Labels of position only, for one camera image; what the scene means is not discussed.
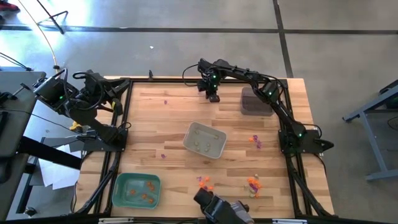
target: white paper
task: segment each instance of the white paper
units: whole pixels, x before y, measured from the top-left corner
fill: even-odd
[[[70,152],[69,145],[60,146],[59,151],[66,152],[76,157],[81,157],[81,152]],[[54,164],[43,159],[39,159],[40,168],[42,169],[42,177],[44,186],[52,184],[53,190],[75,185],[79,178],[80,170]]]

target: teal tray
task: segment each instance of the teal tray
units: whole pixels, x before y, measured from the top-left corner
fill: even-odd
[[[151,182],[155,190],[151,191],[147,183]],[[154,209],[160,199],[160,179],[152,174],[123,173],[116,179],[112,194],[112,203],[117,207]]]

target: wooden tabletop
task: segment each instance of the wooden tabletop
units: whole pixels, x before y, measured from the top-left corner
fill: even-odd
[[[288,79],[288,84],[295,119],[312,124],[304,80]],[[210,103],[204,92],[198,93],[197,88],[183,83],[135,83],[127,119],[132,127],[119,173],[158,175],[162,189],[156,209],[114,206],[112,216],[202,217],[199,205],[193,200],[199,189],[197,177],[202,176],[209,177],[206,184],[214,186],[214,193],[227,201],[240,200],[248,204],[253,218],[294,217],[285,158],[280,153],[277,137],[279,119],[275,114],[270,117],[242,115],[239,101],[244,86],[247,85],[222,84],[218,90],[221,101]],[[110,124],[111,117],[111,113],[101,111],[97,119]],[[227,143],[219,159],[209,159],[183,147],[184,135],[194,121],[227,133]],[[253,135],[262,141],[261,149],[248,141]],[[95,152],[84,162],[76,188],[76,209],[83,206],[97,187],[103,157],[103,152]],[[303,154],[303,164],[309,189],[323,207],[333,213],[321,162],[314,155]],[[254,174],[259,175],[262,185],[259,198],[250,198],[243,188],[247,178]],[[104,192],[102,208],[108,189]],[[301,191],[298,196],[304,212]]]

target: small purple object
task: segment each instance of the small purple object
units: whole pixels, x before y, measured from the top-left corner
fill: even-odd
[[[259,189],[257,189],[257,187],[254,186],[254,184],[252,184],[252,183],[250,183],[249,186],[254,190],[255,193],[257,193],[257,191],[259,190]]]

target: gray floor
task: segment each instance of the gray floor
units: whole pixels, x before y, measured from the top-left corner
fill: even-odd
[[[35,19],[45,19],[35,1],[22,2]],[[51,12],[69,10],[65,24],[70,26],[277,27],[272,0],[120,0],[117,6],[114,1],[99,0],[42,2]],[[398,28],[395,0],[279,0],[279,5],[286,29]],[[25,11],[7,13],[5,18],[7,24],[32,24]],[[102,75],[147,75],[151,69],[155,76],[179,76],[185,67],[203,57],[209,61],[224,58],[240,67],[286,77],[277,34],[46,32],[46,35],[58,63],[71,72],[93,69]],[[359,122],[345,124],[341,117],[397,79],[398,36],[287,34],[286,39],[294,77],[305,79],[314,120],[322,127],[324,138],[335,143],[325,153],[335,213],[345,218],[397,223],[398,178],[365,181],[366,174],[379,170],[376,160]],[[1,52],[35,70],[53,73],[50,51],[36,30],[0,30],[0,43]],[[0,65],[9,64],[0,61]],[[190,70],[188,75],[197,74]],[[70,125],[68,119],[43,105],[37,105],[34,112]],[[70,135],[35,118],[30,123],[43,127],[27,128],[25,134],[34,139]],[[390,152],[387,159],[396,161],[397,156],[396,152]],[[41,200],[41,195],[48,197]],[[29,205],[39,211],[37,217],[60,215],[68,212],[71,196],[71,189],[53,192],[50,188],[38,188]],[[24,218],[13,213],[15,206],[8,218]]]

